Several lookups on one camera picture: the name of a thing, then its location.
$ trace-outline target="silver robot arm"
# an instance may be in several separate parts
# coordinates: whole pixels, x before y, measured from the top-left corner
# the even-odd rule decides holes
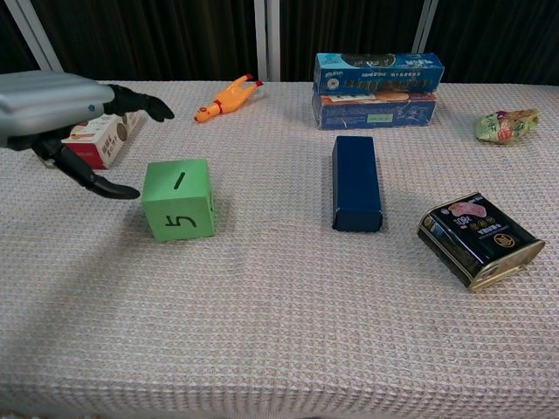
[[[31,148],[100,196],[135,199],[140,192],[96,175],[62,140],[80,122],[104,113],[123,115],[139,110],[158,122],[175,117],[158,98],[74,74],[33,71],[0,75],[0,148]]]

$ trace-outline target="black curtain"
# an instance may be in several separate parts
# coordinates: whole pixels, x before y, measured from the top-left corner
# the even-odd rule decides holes
[[[559,85],[559,2],[440,0],[425,50],[445,82]]]
[[[0,74],[38,70],[37,61],[25,43],[5,2],[0,2]]]
[[[317,52],[411,52],[424,0],[282,0],[281,79],[310,81]]]
[[[91,79],[258,75],[252,0],[32,0],[66,72]]]

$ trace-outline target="green foam cube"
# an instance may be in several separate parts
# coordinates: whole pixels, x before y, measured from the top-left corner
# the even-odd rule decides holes
[[[141,203],[155,239],[161,242],[215,234],[206,160],[150,163]]]

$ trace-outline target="spam can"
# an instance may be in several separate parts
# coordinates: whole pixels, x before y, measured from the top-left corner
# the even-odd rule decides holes
[[[519,271],[545,245],[479,192],[428,211],[418,235],[472,292]]]

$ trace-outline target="yellow toy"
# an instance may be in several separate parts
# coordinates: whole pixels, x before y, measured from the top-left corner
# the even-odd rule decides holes
[[[224,90],[222,90],[216,99],[209,106],[201,107],[194,120],[196,122],[205,122],[209,118],[213,118],[220,113],[235,112],[237,109],[245,103],[248,97],[263,83],[257,80],[253,85],[250,85],[246,89],[242,87],[242,84],[247,80],[252,80],[251,74],[246,74],[243,77],[239,77],[228,85]]]

